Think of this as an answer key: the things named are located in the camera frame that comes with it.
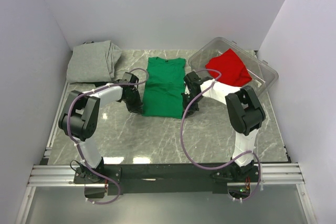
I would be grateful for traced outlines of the green t shirt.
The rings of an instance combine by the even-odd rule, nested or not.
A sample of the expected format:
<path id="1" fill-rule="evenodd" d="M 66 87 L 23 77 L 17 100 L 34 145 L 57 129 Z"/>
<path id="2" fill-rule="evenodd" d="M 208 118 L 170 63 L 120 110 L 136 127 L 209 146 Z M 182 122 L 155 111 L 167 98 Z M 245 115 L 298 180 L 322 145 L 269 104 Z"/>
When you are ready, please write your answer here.
<path id="1" fill-rule="evenodd" d="M 143 94 L 143 116 L 181 119 L 186 60 L 150 57 Z"/>

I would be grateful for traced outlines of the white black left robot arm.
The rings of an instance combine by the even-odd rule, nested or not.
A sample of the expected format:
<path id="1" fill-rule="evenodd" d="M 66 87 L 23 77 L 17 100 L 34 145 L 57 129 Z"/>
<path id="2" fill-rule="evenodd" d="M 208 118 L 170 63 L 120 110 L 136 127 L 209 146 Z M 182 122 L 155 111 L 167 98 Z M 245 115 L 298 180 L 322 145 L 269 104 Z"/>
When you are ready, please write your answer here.
<path id="1" fill-rule="evenodd" d="M 124 102 L 130 113 L 142 113 L 137 86 L 108 83 L 87 92 L 71 91 L 58 121 L 58 127 L 74 142 L 80 163 L 88 168 L 86 176 L 93 183 L 101 182 L 105 176 L 103 157 L 93 135 L 100 108 L 112 102 Z"/>

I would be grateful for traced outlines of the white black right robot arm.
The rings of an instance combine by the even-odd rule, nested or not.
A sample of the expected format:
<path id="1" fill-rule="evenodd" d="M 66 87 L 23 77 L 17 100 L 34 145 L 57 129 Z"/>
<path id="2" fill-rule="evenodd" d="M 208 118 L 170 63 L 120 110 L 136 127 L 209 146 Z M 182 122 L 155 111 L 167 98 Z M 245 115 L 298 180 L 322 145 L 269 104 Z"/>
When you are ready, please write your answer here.
<path id="1" fill-rule="evenodd" d="M 235 181 L 241 182 L 248 175 L 247 165 L 253 160 L 261 168 L 260 159 L 255 153 L 255 140 L 266 114 L 259 99 L 251 86 L 242 88 L 229 86 L 214 79 L 207 80 L 199 85 L 200 91 L 189 102 L 183 115 L 180 126 L 180 142 L 187 159 L 196 167 L 203 170 L 219 170 L 235 163 L 230 169 L 230 175 Z M 183 124 L 191 105 L 200 97 L 211 98 L 226 105 L 231 126 L 235 130 L 235 148 L 232 159 L 215 167 L 203 166 L 195 162 L 188 154 L 183 142 Z"/>

